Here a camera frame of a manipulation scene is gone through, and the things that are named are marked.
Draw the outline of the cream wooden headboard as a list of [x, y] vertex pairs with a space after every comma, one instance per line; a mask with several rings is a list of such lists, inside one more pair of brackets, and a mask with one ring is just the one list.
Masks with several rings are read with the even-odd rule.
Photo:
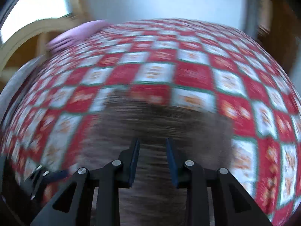
[[80, 24], [75, 17], [32, 22], [14, 33], [1, 46], [1, 83], [6, 84], [27, 61], [45, 53], [45, 44], [56, 35]]

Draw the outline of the pink folded blanket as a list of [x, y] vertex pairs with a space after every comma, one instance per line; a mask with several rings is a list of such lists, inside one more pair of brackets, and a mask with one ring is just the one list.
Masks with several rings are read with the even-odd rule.
[[73, 47], [80, 42], [83, 42], [90, 36], [110, 25], [111, 24], [106, 20], [96, 20], [83, 23], [60, 34], [59, 36], [48, 42], [46, 48], [50, 53], [58, 53], [62, 50]]

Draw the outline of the brown knitted garment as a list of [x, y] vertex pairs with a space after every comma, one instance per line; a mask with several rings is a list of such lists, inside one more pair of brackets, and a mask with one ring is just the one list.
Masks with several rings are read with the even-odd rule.
[[229, 168], [232, 121], [217, 113], [139, 101], [113, 91], [89, 125], [78, 158], [90, 170], [105, 166], [140, 140], [134, 184], [119, 193], [122, 225], [183, 225], [186, 192], [171, 183], [165, 140], [207, 169]]

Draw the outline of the red patchwork bear bedspread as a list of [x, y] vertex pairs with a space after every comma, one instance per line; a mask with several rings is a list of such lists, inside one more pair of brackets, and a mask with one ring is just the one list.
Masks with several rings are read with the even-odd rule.
[[281, 66], [232, 27], [186, 19], [108, 26], [40, 64], [12, 98], [1, 152], [18, 181], [45, 164], [77, 168], [88, 123], [125, 87], [154, 104], [234, 124], [231, 173], [273, 225], [300, 205], [300, 96]]

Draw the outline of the bright window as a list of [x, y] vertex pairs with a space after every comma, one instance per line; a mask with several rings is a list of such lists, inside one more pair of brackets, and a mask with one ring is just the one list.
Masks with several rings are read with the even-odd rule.
[[1, 26], [1, 40], [6, 42], [14, 33], [32, 22], [68, 14], [68, 0], [19, 0]]

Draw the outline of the grey striped pillow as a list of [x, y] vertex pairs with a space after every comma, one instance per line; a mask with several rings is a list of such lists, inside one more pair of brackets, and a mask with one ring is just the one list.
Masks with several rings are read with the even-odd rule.
[[31, 59], [26, 64], [24, 64], [12, 78], [8, 81], [3, 91], [1, 92], [1, 121], [3, 120], [5, 113], [9, 107], [9, 104], [22, 86], [27, 77], [42, 63], [46, 61], [46, 56], [41, 55], [34, 59]]

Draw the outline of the dark wooden door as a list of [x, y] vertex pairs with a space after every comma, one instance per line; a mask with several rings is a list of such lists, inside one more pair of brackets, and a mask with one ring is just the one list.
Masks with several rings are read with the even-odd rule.
[[289, 74], [300, 46], [300, 19], [286, 0], [259, 0], [257, 42]]

